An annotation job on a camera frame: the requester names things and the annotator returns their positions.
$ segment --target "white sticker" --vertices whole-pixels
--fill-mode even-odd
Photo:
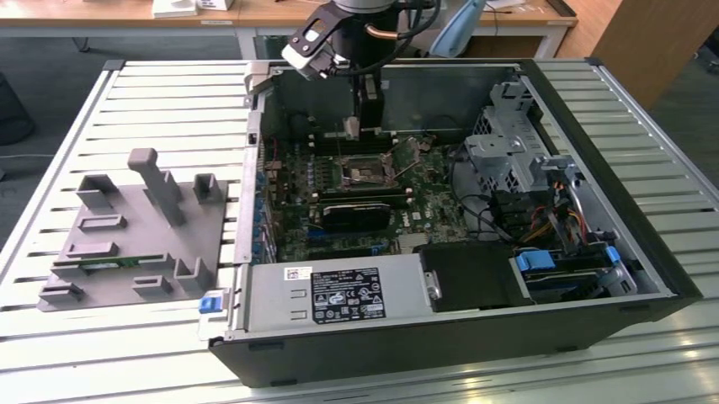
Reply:
[[[212,20],[212,19],[204,19],[200,21],[201,25],[232,25],[232,21],[223,21],[223,20]]]
[[[312,267],[284,268],[284,280],[307,280],[312,275]]]
[[[377,310],[381,310],[381,309],[384,309],[384,305],[367,305],[365,306],[367,311],[377,311]]]

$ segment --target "motherboard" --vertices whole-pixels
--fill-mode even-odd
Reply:
[[[447,180],[451,147],[432,142],[387,134],[361,154],[344,139],[268,142],[279,262],[412,253],[469,237]]]

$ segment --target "metal slatted table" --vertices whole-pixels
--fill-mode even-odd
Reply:
[[[1,402],[583,402],[709,400],[719,394],[716,190],[605,70],[539,62],[705,300],[585,351],[252,390],[197,338],[196,301],[34,309],[80,205],[86,173],[136,183],[133,147],[177,181],[231,181],[219,286],[231,283],[245,118],[243,61],[128,62],[105,71],[0,254]],[[565,151],[552,125],[545,129]]]

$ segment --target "gray 3d-printed holder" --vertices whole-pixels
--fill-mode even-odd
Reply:
[[[102,174],[81,180],[40,310],[197,299],[213,287],[227,182],[204,173],[176,183],[156,162],[153,149],[132,150],[128,167],[145,185],[116,186]]]

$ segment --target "copper pipe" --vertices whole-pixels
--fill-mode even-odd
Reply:
[[[367,33],[381,40],[397,40],[399,32],[376,29],[371,24],[364,27]]]

